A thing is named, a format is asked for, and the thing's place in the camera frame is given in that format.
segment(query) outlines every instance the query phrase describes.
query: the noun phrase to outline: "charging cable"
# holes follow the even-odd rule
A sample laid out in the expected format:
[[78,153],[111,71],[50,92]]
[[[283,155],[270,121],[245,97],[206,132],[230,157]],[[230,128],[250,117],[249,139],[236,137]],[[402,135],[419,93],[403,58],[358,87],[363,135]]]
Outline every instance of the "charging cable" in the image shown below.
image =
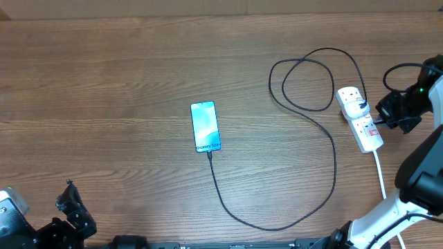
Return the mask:
[[[377,172],[379,173],[381,195],[383,196],[383,200],[384,200],[384,199],[386,199],[386,191],[385,191],[385,184],[383,182],[383,174],[381,173],[379,155],[377,154],[376,150],[374,150],[372,152],[374,153],[375,164],[377,165]],[[406,246],[404,245],[404,241],[403,241],[402,237],[400,236],[400,234],[397,234],[397,238],[399,239],[401,249],[406,249]]]
[[[341,49],[338,49],[338,48],[318,48],[318,49],[313,50],[312,52],[308,53],[307,55],[305,55],[305,56],[302,57],[302,58],[284,59],[284,60],[281,60],[281,61],[279,61],[279,62],[276,62],[276,63],[272,66],[272,68],[271,68],[271,72],[269,72],[269,80],[268,80],[268,89],[269,89],[269,93],[271,94],[271,97],[274,99],[274,101],[275,101],[278,105],[280,105],[282,108],[285,108],[286,110],[288,110],[288,111],[290,111],[290,112],[292,112],[292,113],[294,113],[294,114],[300,115],[300,116],[302,116],[302,117],[308,119],[308,120],[311,121],[314,125],[316,125],[316,126],[317,126],[317,127],[318,127],[318,128],[319,128],[319,129],[320,129],[320,130],[321,130],[321,131],[322,131],[322,132],[323,132],[323,133],[324,133],[324,134],[325,134],[325,135],[331,140],[332,154],[333,154],[333,156],[334,156],[334,175],[333,175],[333,180],[332,180],[332,186],[331,186],[331,190],[330,190],[329,194],[326,196],[325,200],[324,200],[324,201],[323,201],[318,207],[316,207],[316,208],[310,210],[307,214],[305,214],[304,216],[300,217],[298,220],[294,221],[293,223],[291,223],[291,224],[289,224],[289,225],[286,225],[286,226],[284,226],[284,227],[281,227],[281,228],[262,228],[262,227],[259,227],[259,226],[257,226],[257,225],[253,225],[253,224],[251,224],[251,223],[247,223],[247,222],[241,220],[240,218],[238,218],[238,217],[236,217],[234,214],[232,214],[232,213],[228,210],[228,208],[225,206],[225,204],[224,204],[224,202],[223,202],[223,198],[222,198],[222,196],[221,196],[221,194],[220,194],[220,191],[219,191],[219,187],[218,187],[218,185],[217,185],[217,180],[215,179],[215,174],[214,174],[214,169],[213,169],[213,155],[212,155],[211,152],[208,152],[208,159],[209,159],[209,163],[210,163],[210,169],[211,169],[211,172],[212,172],[212,174],[213,174],[214,185],[215,185],[215,189],[217,190],[217,194],[218,194],[218,196],[219,196],[220,203],[221,203],[221,205],[223,206],[223,208],[224,208],[224,210],[226,211],[226,213],[229,214],[229,216],[231,216],[233,219],[235,219],[236,221],[238,221],[238,222],[240,222],[240,223],[242,223],[242,224],[244,224],[244,225],[247,225],[247,226],[250,226],[250,227],[252,227],[252,228],[256,228],[256,229],[262,230],[262,231],[281,231],[281,230],[285,230],[285,229],[287,229],[287,228],[290,228],[290,227],[292,227],[292,226],[294,226],[294,225],[300,223],[302,220],[306,219],[307,217],[311,216],[313,213],[315,213],[315,212],[317,212],[319,209],[321,209],[321,208],[326,204],[326,202],[329,200],[329,198],[331,198],[331,195],[332,195],[332,193],[334,192],[335,184],[336,184],[336,177],[337,177],[337,158],[336,158],[336,151],[335,151],[334,139],[332,138],[332,135],[329,133],[329,131],[328,131],[326,128],[324,128],[320,123],[316,122],[313,118],[310,118],[310,117],[307,116],[306,114],[301,113],[301,112],[299,112],[299,111],[296,111],[295,109],[289,108],[289,107],[286,106],[285,104],[281,103],[281,102],[277,99],[277,97],[274,95],[274,93],[273,93],[273,89],[272,89],[272,87],[271,87],[271,78],[272,78],[272,72],[273,72],[274,68],[275,68],[277,65],[279,65],[280,63],[283,63],[283,62],[296,62],[296,63],[291,67],[291,69],[289,70],[289,72],[286,74],[286,76],[284,77],[284,79],[283,79],[283,81],[282,81],[281,89],[282,89],[283,97],[286,99],[286,101],[287,101],[289,104],[291,104],[292,106],[294,106],[294,107],[296,107],[296,108],[298,108],[298,109],[302,109],[302,110],[304,110],[304,111],[324,111],[324,110],[326,110],[326,109],[331,105],[332,100],[334,99],[334,93],[335,93],[335,90],[334,90],[334,86],[335,86],[335,85],[334,85],[334,78],[332,77],[332,72],[331,72],[330,69],[329,69],[326,65],[324,65],[323,63],[321,63],[321,62],[319,62],[319,61],[316,61],[316,60],[314,60],[314,59],[308,59],[308,58],[307,58],[309,55],[311,55],[311,54],[313,54],[313,53],[315,53],[315,52],[317,52],[317,51],[321,51],[321,50],[333,50],[333,51],[338,51],[338,52],[341,52],[341,53],[347,55],[347,56],[351,59],[352,63],[354,63],[354,65],[355,65],[355,69],[356,69],[357,73],[359,74],[360,81],[361,81],[361,86],[362,86],[362,88],[363,88],[363,93],[364,93],[364,96],[365,96],[365,100],[364,100],[364,101],[359,102],[358,105],[355,105],[355,106],[353,106],[352,108],[353,108],[353,109],[358,109],[358,108],[360,108],[360,109],[369,109],[368,102],[367,102],[367,99],[368,99],[368,98],[367,98],[367,96],[366,96],[365,84],[364,84],[364,82],[363,82],[363,76],[361,75],[361,72],[360,72],[359,66],[357,66],[357,63],[355,62],[355,59],[352,58],[352,56],[351,56],[349,53],[347,53],[346,51],[341,50]],[[287,80],[287,78],[289,77],[289,75],[291,74],[291,72],[292,72],[292,71],[293,71],[293,70],[294,70],[299,64],[301,64],[301,63],[303,63],[303,62],[311,62],[311,63],[318,64],[318,65],[322,66],[324,69],[326,69],[327,72],[329,73],[329,76],[331,77],[331,83],[332,83],[332,92],[331,92],[331,99],[330,99],[329,103],[326,105],[326,107],[323,107],[323,108],[321,108],[321,109],[309,109],[309,108],[306,108],[306,107],[302,107],[302,106],[300,106],[300,105],[297,105],[295,102],[293,102],[292,100],[290,100],[289,97],[287,96],[287,94],[286,94],[286,92],[285,92],[285,90],[284,90],[284,83],[286,82],[286,80]]]

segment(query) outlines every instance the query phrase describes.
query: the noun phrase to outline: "blue phone wallpaper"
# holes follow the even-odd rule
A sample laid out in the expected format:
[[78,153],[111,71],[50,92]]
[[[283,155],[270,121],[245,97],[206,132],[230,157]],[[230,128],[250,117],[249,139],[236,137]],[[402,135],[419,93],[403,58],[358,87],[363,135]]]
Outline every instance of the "blue phone wallpaper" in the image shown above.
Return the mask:
[[192,126],[194,127],[197,152],[216,151],[222,148],[219,127],[213,101],[191,104]]

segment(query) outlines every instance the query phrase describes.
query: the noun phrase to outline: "plug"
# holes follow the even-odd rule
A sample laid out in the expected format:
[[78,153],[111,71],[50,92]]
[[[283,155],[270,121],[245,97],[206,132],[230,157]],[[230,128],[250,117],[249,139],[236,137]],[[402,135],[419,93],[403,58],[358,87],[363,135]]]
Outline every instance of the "plug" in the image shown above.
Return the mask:
[[363,107],[364,103],[365,103],[364,100],[355,100],[344,103],[342,111],[346,120],[354,120],[368,114],[369,104],[366,103],[366,105]]

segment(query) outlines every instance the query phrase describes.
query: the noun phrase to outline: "power socket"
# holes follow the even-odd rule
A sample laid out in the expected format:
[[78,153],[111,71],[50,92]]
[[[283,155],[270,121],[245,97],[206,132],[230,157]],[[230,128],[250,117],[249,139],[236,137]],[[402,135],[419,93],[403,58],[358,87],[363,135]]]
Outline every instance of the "power socket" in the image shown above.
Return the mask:
[[[340,105],[345,117],[347,116],[346,112],[344,111],[345,105],[347,103],[363,99],[359,89],[353,86],[339,89],[336,96],[338,104]],[[376,128],[369,112],[364,116],[347,120],[347,123],[349,124],[362,153],[374,151],[383,145],[383,140],[381,139],[379,130]]]

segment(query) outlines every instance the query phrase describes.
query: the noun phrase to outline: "white cable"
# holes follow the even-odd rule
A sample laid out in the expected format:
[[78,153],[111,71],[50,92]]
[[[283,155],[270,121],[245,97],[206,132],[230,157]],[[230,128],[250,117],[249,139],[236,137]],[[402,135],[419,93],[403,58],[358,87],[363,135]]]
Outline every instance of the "white cable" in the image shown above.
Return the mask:
[[[385,191],[385,184],[383,182],[383,174],[381,173],[379,155],[377,154],[377,151],[372,151],[372,152],[374,152],[375,164],[377,165],[377,172],[379,173],[381,195],[383,196],[383,200],[384,200],[384,199],[386,199],[386,191]],[[406,246],[404,245],[404,241],[403,241],[402,237],[400,236],[400,234],[397,234],[397,238],[399,239],[401,249],[406,249]]]

